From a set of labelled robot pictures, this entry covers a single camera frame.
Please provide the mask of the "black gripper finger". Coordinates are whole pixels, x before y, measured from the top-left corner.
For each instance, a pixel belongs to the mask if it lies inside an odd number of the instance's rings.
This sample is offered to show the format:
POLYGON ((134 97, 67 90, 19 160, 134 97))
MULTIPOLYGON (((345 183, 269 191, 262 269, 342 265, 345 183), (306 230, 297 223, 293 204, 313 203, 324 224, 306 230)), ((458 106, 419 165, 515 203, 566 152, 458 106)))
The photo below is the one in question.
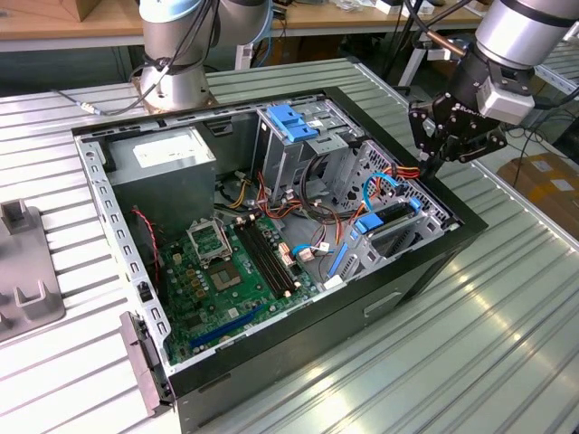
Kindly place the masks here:
POLYGON ((429 118, 426 105, 411 102, 408 108, 408 120, 413 134, 413 142, 419 151, 421 177, 432 179, 438 171, 438 142, 433 133, 428 133, 424 122, 429 118))
POLYGON ((444 139, 436 138, 436 140, 441 147, 429 159, 429 177, 434 177, 446 163, 466 164, 499 151, 508 144, 500 128, 472 138, 448 135, 444 139))

